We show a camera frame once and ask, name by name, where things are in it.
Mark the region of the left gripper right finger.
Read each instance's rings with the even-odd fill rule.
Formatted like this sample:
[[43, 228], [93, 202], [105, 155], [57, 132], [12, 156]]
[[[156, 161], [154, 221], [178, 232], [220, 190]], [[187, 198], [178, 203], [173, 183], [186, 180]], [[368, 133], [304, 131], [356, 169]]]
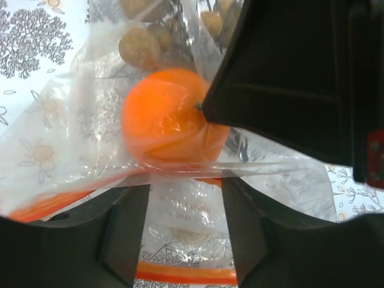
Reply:
[[239, 287], [382, 287], [383, 215], [333, 223], [222, 181]]

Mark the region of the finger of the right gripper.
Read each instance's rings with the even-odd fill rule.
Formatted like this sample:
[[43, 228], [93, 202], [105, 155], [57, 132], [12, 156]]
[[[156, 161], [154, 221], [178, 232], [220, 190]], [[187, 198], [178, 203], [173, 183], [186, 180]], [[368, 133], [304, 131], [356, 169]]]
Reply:
[[383, 187], [383, 2], [245, 1], [202, 104]]

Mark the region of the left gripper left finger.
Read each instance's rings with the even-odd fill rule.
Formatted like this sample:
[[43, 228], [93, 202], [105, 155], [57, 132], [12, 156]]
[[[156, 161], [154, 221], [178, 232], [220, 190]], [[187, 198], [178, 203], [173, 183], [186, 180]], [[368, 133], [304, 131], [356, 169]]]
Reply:
[[49, 221], [1, 218], [1, 286], [132, 287], [148, 198], [113, 188]]

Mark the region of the orange fake tangerine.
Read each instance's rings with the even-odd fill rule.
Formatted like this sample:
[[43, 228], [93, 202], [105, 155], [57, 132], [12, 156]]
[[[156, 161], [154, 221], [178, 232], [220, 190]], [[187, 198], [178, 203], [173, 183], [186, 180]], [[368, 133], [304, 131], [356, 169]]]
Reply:
[[209, 87], [195, 72], [168, 68], [131, 88], [122, 105], [121, 133], [132, 158], [152, 166], [217, 161], [230, 128], [208, 123], [198, 108]]

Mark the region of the clear zip top bag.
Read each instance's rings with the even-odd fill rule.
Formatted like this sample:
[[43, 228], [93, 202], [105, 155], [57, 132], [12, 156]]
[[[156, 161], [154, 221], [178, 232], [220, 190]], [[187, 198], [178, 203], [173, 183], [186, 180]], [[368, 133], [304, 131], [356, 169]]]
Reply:
[[1, 216], [65, 207], [149, 184], [139, 261], [234, 266], [221, 179], [239, 176], [299, 212], [335, 221], [325, 165], [266, 138], [210, 124], [201, 104], [242, 1], [1, 2], [1, 85], [32, 99], [1, 131]]

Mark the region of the brown fake longan cluster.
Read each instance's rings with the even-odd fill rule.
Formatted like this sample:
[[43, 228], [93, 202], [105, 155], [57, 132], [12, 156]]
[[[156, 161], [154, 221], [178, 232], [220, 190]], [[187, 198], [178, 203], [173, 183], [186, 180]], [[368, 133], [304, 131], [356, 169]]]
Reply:
[[121, 58], [147, 70], [186, 68], [215, 74], [232, 40], [242, 1], [120, 1], [133, 22]]

